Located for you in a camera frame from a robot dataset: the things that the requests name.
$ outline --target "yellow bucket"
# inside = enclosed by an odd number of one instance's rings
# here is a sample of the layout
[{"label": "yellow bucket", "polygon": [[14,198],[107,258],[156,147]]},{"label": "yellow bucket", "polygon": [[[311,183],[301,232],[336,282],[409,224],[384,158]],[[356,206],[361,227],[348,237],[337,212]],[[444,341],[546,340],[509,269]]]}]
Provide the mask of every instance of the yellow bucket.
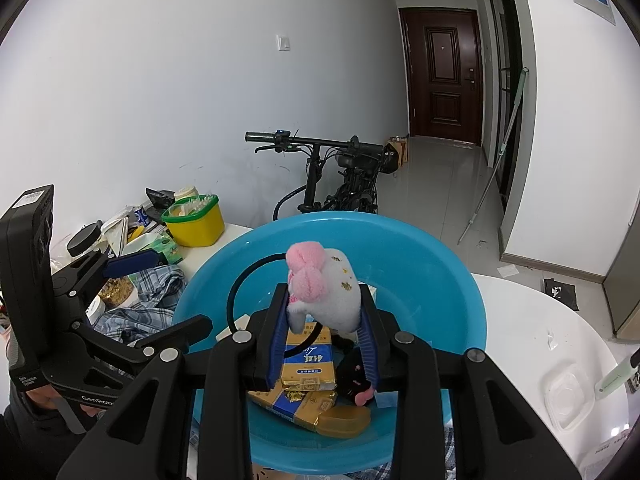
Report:
[{"label": "yellow bucket", "polygon": [[[210,199],[203,209],[185,216],[173,216],[174,208],[191,200]],[[213,245],[225,230],[217,195],[189,196],[178,200],[162,213],[166,224],[178,245],[185,247],[207,247]]]}]

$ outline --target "white plush toy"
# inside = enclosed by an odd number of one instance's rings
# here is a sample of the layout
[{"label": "white plush toy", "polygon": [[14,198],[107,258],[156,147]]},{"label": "white plush toy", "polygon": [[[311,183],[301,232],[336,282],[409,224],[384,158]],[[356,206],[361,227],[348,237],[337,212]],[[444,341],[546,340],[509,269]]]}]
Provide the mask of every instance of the white plush toy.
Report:
[{"label": "white plush toy", "polygon": [[289,266],[289,327],[305,328],[306,314],[340,332],[360,325],[360,285],[347,257],[318,242],[300,242],[287,251]]}]

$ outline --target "metal pole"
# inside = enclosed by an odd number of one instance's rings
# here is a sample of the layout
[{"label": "metal pole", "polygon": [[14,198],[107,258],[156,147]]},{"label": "metal pole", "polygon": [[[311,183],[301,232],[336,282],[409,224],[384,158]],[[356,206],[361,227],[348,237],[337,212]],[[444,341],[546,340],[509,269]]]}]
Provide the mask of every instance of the metal pole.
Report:
[{"label": "metal pole", "polygon": [[484,203],[484,199],[486,199],[486,196],[489,194],[489,190],[491,189],[491,184],[494,181],[495,174],[498,173],[498,167],[500,166],[500,161],[502,160],[502,157],[504,156],[504,152],[507,150],[507,143],[509,142],[509,137],[511,137],[511,130],[513,130],[513,123],[515,123],[515,121],[516,121],[516,115],[518,113],[518,108],[520,108],[520,103],[522,102],[522,93],[524,92],[524,83],[525,83],[525,79],[527,78],[527,74],[528,73],[529,73],[529,69],[526,68],[526,67],[523,68],[520,71],[520,79],[518,81],[518,89],[516,91],[516,99],[513,102],[513,111],[511,112],[511,119],[509,120],[509,125],[507,126],[507,133],[504,136],[504,140],[502,142],[502,146],[500,147],[500,152],[498,153],[498,159],[495,161],[495,164],[494,164],[494,172],[491,174],[491,178],[489,179],[489,182],[486,184],[486,187],[484,188],[484,193],[482,194],[482,198],[480,199],[480,202],[478,203],[478,207],[476,207],[476,211],[471,216],[471,218],[469,220],[469,224],[466,226],[465,231],[462,233],[462,236],[460,237],[460,240],[458,240],[458,245],[460,245],[460,242],[462,241],[462,238],[465,237],[466,233],[469,231],[469,229],[471,229],[471,226],[476,221],[476,217],[478,216],[478,213],[480,212],[480,208],[482,207],[482,204]]}]

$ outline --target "light switch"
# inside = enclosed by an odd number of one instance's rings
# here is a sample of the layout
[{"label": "light switch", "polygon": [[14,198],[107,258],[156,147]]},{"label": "light switch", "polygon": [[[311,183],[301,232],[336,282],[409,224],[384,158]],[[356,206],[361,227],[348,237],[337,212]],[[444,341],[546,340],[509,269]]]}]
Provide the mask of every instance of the light switch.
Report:
[{"label": "light switch", "polygon": [[278,38],[278,50],[291,50],[291,44],[287,36],[276,36]]}]

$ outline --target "silver screw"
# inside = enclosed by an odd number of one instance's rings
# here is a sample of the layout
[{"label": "silver screw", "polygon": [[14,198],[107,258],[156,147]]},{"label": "silver screw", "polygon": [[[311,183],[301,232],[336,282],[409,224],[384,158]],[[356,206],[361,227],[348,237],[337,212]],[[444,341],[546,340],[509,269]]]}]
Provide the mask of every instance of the silver screw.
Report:
[{"label": "silver screw", "polygon": [[484,361],[486,354],[478,348],[471,348],[466,352],[466,356],[471,362],[481,363],[482,361]]},{"label": "silver screw", "polygon": [[178,351],[175,348],[165,348],[160,352],[160,358],[165,363],[174,361],[178,357]]},{"label": "silver screw", "polygon": [[233,339],[236,343],[248,343],[251,341],[251,338],[251,332],[248,330],[238,330],[233,334]]},{"label": "silver screw", "polygon": [[396,332],[396,335],[394,337],[396,338],[396,341],[403,345],[413,343],[415,339],[414,335],[408,332]]}]

